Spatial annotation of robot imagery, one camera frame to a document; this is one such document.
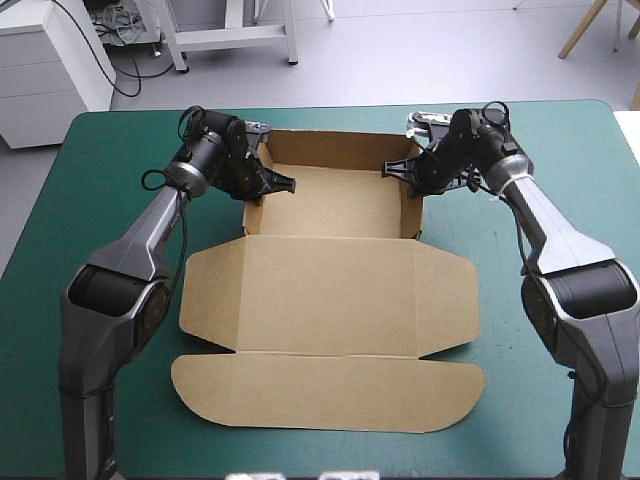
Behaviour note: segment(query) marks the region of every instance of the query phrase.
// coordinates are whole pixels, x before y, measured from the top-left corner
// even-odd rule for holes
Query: white table leg
[[[322,3],[322,8],[324,8],[324,12],[327,14],[327,18],[330,22],[333,22],[336,19],[336,14],[333,9],[333,0],[320,0]]]
[[[282,0],[282,13],[284,16],[284,32],[287,38],[289,50],[289,63],[298,63],[298,44],[296,41],[296,19],[293,14],[293,0]]]
[[[620,22],[622,20],[622,0],[618,0],[618,13],[616,15],[616,43],[614,44],[613,51],[620,50]]]
[[[176,41],[176,24],[175,20],[173,20],[172,14],[170,13],[171,5],[167,4],[169,0],[151,0],[156,7],[156,11],[158,12],[158,19],[160,20],[160,26],[162,27],[162,32],[164,33],[164,37],[167,40],[167,46],[169,47],[169,52],[171,53],[171,58],[173,59],[173,65],[176,67],[176,70],[179,72],[187,72],[189,67],[182,58],[182,51],[178,46],[178,42]]]

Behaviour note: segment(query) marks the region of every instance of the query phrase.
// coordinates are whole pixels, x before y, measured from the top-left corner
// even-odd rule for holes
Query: white metal frame
[[[152,0],[158,11],[176,70],[186,73],[186,52],[225,48],[255,47],[286,41],[289,63],[298,63],[293,0],[281,0],[284,24],[243,26],[244,0],[227,0],[224,28],[181,32],[173,15],[170,0]]]
[[[254,0],[253,4],[253,23],[256,24],[262,17],[264,13],[264,9],[269,3],[269,0]],[[333,0],[320,0],[322,4],[322,8],[324,8],[324,13],[327,15],[327,18],[330,22],[333,22],[336,19],[335,10],[333,8]]]

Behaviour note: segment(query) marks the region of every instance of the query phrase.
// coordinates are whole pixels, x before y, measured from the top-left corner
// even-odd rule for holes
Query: wooden chair leg
[[[560,50],[560,53],[558,54],[558,58],[567,58],[567,55],[569,55],[573,47],[575,47],[576,43],[578,43],[578,40],[580,40],[582,35],[584,35],[584,32],[587,31],[587,28],[589,28],[593,20],[600,13],[600,10],[602,10],[602,8],[606,4],[607,4],[607,0],[596,0],[595,2],[593,2],[593,5],[591,5],[591,8],[589,9],[589,11],[586,13],[584,18],[580,21],[580,23],[576,27],[576,30],[573,32],[573,35],[571,35],[571,38],[567,40],[567,43],[565,43],[564,47],[562,47],[562,50]]]
[[[638,86],[636,87],[636,94],[633,97],[631,110],[640,110],[640,82],[638,82]]]
[[[631,30],[629,30],[629,38],[636,38],[638,33],[640,33],[640,15],[638,15],[638,19],[636,23],[633,24],[633,27],[631,27]]]

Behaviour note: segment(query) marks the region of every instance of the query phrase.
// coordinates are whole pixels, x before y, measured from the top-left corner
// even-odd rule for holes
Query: cardboard flap
[[[404,135],[390,133],[272,130],[267,148],[275,163],[371,170],[416,152]]]
[[[231,426],[432,432],[484,388],[474,365],[375,357],[186,355],[171,376],[193,412]]]
[[[473,264],[415,240],[248,236],[185,282],[183,330],[238,351],[416,358],[479,332]]]
[[[182,330],[232,350],[238,348],[244,241],[189,257],[180,307]]]
[[[475,266],[465,258],[415,243],[418,355],[471,342],[480,335]]]

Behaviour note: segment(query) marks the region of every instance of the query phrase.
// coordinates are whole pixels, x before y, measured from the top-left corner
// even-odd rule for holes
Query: white cabinet
[[[81,0],[59,0],[100,63],[109,58]],[[22,0],[0,12],[0,135],[11,148],[62,143],[73,119],[109,110],[113,87],[77,27],[49,0]]]

